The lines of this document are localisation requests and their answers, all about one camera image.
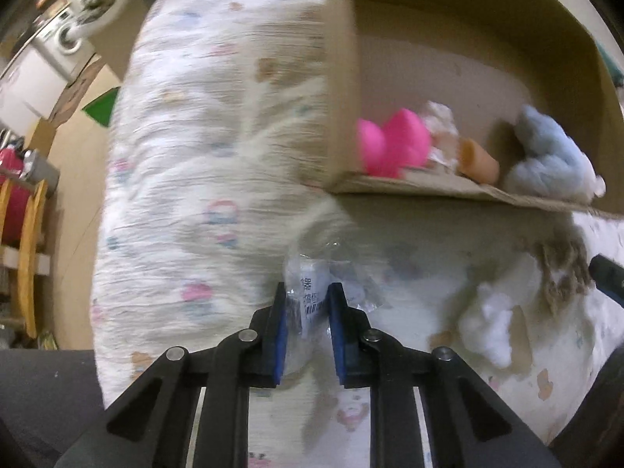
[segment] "pink plush toy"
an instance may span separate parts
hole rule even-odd
[[[382,127],[359,120],[360,151],[370,176],[398,178],[403,167],[424,167],[431,134],[420,118],[401,109]]]

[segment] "plush toy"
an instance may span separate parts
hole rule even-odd
[[[371,121],[358,121],[360,151],[366,173],[398,178],[403,167],[423,167],[431,149],[431,134],[420,118],[401,109],[379,128]]]
[[[555,120],[525,105],[514,131],[526,159],[507,174],[505,190],[582,204],[605,194],[603,179]]]

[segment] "light blue plush toy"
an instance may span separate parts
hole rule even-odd
[[[605,182],[589,158],[554,119],[525,105],[514,131],[526,159],[507,174],[506,191],[581,204],[605,194]]]

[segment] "patterned blanket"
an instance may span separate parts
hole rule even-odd
[[[296,241],[318,249],[341,238],[385,302],[373,325],[416,349],[450,344],[549,441],[623,339],[622,310],[592,289],[564,297],[554,316],[521,283],[512,291],[520,362],[508,370],[462,350],[457,318],[478,283],[536,245],[576,241],[587,255],[624,261],[624,227],[497,204],[326,194],[317,187],[324,6],[152,8],[111,127],[91,308],[106,404],[168,347],[195,351],[245,328],[271,301]],[[369,395],[339,387],[331,355],[324,338],[283,386],[252,392],[250,466],[367,465]]]

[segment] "white plush toy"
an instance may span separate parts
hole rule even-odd
[[[525,105],[514,131],[526,159],[505,178],[506,191],[581,204],[605,194],[604,180],[554,119]]]
[[[489,283],[482,283],[476,299],[457,323],[464,346],[500,369],[511,365],[509,324],[513,307],[507,294],[495,292]]]

